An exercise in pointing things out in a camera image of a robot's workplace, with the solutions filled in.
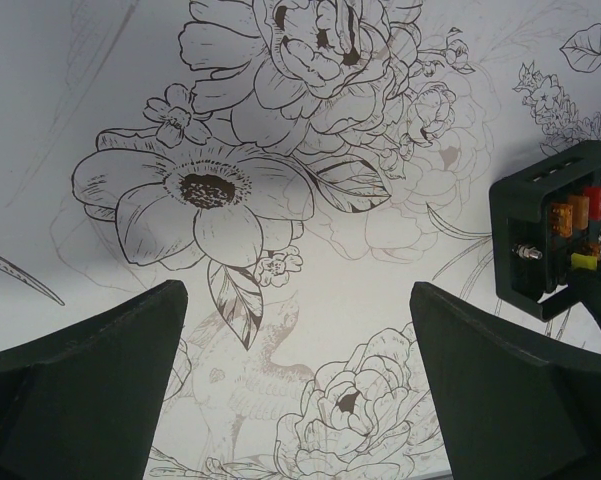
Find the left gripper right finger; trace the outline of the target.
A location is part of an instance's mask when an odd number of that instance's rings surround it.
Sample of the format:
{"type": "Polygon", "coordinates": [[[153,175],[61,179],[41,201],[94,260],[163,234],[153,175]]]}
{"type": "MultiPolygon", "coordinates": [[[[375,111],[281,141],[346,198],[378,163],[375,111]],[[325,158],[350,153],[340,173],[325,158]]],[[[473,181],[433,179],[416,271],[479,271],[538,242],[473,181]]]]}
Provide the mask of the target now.
{"type": "Polygon", "coordinates": [[[456,479],[601,479],[601,354],[427,282],[410,311],[456,479]]]}

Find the black fuse box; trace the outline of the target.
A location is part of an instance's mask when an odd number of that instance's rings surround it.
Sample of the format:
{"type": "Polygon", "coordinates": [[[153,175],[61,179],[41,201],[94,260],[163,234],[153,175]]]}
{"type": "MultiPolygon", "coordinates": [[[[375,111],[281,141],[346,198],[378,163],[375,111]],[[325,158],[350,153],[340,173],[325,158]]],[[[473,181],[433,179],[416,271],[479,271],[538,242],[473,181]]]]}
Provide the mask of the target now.
{"type": "Polygon", "coordinates": [[[583,141],[495,182],[489,190],[498,297],[547,322],[577,300],[572,253],[601,268],[601,221],[589,219],[587,186],[601,186],[601,141],[583,141]]]}

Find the yellow blade fuse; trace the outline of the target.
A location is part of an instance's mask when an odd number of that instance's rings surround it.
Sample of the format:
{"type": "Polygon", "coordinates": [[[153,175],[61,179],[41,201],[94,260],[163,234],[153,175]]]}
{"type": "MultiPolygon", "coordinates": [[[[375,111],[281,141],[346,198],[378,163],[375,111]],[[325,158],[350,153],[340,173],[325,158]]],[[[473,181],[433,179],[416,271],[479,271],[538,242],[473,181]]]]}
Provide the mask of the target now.
{"type": "Polygon", "coordinates": [[[572,253],[570,256],[570,265],[572,269],[596,271],[598,268],[598,258],[594,255],[572,253]]]}

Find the red blade fuse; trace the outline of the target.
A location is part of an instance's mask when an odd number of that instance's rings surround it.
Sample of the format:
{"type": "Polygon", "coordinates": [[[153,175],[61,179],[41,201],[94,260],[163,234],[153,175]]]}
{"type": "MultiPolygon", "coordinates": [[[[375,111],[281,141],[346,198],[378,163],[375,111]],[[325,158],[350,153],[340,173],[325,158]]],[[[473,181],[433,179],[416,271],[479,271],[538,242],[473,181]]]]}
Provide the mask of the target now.
{"type": "Polygon", "coordinates": [[[601,186],[587,186],[583,194],[589,199],[589,219],[601,221],[601,186]]]}

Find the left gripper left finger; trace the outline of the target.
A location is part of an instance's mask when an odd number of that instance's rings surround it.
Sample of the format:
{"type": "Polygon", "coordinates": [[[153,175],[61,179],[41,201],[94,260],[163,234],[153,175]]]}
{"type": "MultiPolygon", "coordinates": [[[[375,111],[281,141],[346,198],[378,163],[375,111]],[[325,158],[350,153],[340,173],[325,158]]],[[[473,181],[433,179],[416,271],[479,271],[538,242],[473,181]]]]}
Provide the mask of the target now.
{"type": "Polygon", "coordinates": [[[0,352],[0,479],[140,479],[184,325],[169,280],[0,352]]]}

